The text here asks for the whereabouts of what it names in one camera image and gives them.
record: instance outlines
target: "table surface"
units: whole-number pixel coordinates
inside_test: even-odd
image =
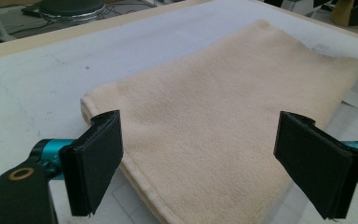
[[[79,99],[92,88],[191,54],[260,19],[310,49],[358,59],[358,36],[243,0],[187,0],[0,44],[0,174],[40,139],[85,132]],[[51,185],[60,221],[70,219],[64,185]]]

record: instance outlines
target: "floor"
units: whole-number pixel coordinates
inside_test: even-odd
[[[104,14],[106,18],[120,14],[131,13],[150,7],[160,6],[163,3],[126,0],[108,5]],[[48,24],[38,18],[21,15],[23,7],[1,8],[0,16],[7,31],[17,38],[27,35],[37,35],[64,28],[56,24]],[[319,20],[328,20],[324,12],[316,15]],[[338,140],[358,140],[358,108],[352,105],[341,104],[326,131]],[[103,202],[93,217],[73,217],[68,223],[119,223],[119,224],[157,224],[158,221],[151,214],[145,203],[137,195],[128,179],[118,169],[107,190]],[[319,223],[358,223],[358,186],[352,199],[348,217],[343,220],[323,221],[313,205],[308,201],[301,189],[295,184],[287,190],[270,211],[263,224],[319,224]]]

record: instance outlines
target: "folded towel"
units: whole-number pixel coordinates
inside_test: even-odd
[[[280,111],[323,127],[357,76],[357,60],[256,21],[81,106],[85,120],[121,111],[121,168],[161,222],[260,223],[290,182],[273,156]]]

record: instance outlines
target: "white table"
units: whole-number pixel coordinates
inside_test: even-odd
[[[0,174],[24,161],[40,139],[85,132],[79,99],[90,89],[190,54],[255,20],[269,21],[310,49],[358,59],[358,36],[331,26],[259,2],[197,2],[1,44]],[[62,183],[51,186],[63,223],[70,219],[66,192]]]

